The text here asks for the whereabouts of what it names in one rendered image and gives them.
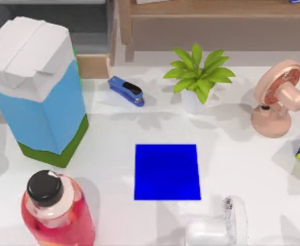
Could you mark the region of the green plant in white pot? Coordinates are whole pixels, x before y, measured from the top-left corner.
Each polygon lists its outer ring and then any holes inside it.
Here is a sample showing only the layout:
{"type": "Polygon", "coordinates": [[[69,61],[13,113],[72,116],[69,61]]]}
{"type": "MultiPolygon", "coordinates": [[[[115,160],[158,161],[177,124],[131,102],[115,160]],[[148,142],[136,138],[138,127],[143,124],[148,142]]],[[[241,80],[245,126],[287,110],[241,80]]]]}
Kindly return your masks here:
{"type": "Polygon", "coordinates": [[[179,57],[170,63],[170,69],[164,79],[175,79],[173,93],[181,95],[182,107],[190,114],[204,111],[205,103],[210,100],[217,84],[230,84],[234,72],[224,64],[229,57],[223,49],[210,52],[205,58],[199,44],[194,43],[190,52],[181,48],[173,48],[179,57]]]}

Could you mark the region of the pink desk fan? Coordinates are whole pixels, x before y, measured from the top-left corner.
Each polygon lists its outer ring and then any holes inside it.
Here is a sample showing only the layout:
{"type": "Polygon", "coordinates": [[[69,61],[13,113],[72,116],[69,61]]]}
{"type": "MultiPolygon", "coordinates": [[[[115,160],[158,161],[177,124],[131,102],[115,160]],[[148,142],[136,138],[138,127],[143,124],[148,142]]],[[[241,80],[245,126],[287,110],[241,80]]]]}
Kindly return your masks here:
{"type": "Polygon", "coordinates": [[[289,111],[300,110],[300,64],[285,60],[272,66],[258,81],[254,98],[258,106],[252,111],[253,128],[262,136],[279,138],[291,127],[289,111]]]}

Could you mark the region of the blue stapler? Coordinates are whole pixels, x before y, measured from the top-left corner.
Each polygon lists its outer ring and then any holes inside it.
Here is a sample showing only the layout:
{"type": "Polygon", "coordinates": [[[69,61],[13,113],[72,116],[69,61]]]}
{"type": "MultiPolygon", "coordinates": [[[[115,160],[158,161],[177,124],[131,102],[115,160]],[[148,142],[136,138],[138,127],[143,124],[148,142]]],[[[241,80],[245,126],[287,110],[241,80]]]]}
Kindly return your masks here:
{"type": "Polygon", "coordinates": [[[140,87],[125,81],[117,76],[113,76],[108,80],[111,90],[124,97],[127,101],[135,106],[142,107],[145,104],[143,91],[140,87]]]}

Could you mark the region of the wooden shelf unit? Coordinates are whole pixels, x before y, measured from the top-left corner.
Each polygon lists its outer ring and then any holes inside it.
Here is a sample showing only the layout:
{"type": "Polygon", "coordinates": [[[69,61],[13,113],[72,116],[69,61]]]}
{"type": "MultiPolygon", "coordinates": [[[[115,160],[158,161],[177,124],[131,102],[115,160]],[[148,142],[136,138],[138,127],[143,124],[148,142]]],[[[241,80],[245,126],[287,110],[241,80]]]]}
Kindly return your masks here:
{"type": "Polygon", "coordinates": [[[232,66],[300,63],[300,3],[289,0],[116,0],[117,66],[165,66],[173,48],[225,50],[232,66]]]}

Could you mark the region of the red bottle with black cap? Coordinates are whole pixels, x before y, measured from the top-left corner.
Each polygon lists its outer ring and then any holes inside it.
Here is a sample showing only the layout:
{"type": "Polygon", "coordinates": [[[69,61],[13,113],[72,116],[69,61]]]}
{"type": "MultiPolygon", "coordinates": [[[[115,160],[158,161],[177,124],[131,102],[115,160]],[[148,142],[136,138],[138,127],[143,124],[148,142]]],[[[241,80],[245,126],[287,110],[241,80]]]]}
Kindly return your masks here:
{"type": "Polygon", "coordinates": [[[34,173],[21,200],[25,226],[39,246],[93,246],[95,228],[79,184],[50,170],[34,173]]]}

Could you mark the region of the grey cabinet with dark inside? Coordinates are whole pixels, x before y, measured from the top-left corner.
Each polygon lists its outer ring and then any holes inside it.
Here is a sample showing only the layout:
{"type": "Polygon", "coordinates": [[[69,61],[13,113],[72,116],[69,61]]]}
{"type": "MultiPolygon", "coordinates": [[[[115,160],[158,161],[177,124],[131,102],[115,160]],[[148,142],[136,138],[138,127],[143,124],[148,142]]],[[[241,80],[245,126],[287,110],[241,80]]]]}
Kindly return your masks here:
{"type": "Polygon", "coordinates": [[[0,27],[18,16],[69,29],[78,54],[109,54],[114,0],[0,0],[0,27]]]}

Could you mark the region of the white desk fan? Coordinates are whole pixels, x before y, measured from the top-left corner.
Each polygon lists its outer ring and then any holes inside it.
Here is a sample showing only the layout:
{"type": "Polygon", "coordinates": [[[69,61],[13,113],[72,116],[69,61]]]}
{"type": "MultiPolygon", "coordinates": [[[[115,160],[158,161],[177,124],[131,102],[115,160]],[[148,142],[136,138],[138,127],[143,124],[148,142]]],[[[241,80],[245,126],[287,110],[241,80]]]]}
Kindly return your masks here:
{"type": "Polygon", "coordinates": [[[185,246],[248,246],[248,218],[243,200],[227,196],[216,217],[192,219],[185,227],[185,246]]]}

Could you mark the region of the white blue green carton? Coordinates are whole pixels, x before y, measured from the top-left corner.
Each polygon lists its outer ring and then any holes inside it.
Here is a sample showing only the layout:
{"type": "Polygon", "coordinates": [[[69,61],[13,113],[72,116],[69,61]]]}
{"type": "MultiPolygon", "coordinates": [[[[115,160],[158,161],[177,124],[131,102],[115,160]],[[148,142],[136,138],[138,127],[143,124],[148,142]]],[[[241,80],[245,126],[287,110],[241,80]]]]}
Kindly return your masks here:
{"type": "Polygon", "coordinates": [[[25,156],[68,165],[89,123],[66,27],[16,17],[0,28],[0,111],[25,156]]]}

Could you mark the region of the flat blue square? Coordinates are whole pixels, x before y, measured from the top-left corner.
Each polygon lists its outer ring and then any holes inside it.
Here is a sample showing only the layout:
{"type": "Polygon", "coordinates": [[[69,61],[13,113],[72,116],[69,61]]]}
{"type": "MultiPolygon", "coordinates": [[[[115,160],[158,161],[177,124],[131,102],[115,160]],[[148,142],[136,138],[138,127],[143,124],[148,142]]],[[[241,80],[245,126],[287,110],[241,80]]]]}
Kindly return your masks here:
{"type": "Polygon", "coordinates": [[[201,200],[195,144],[137,144],[135,200],[201,200]]]}

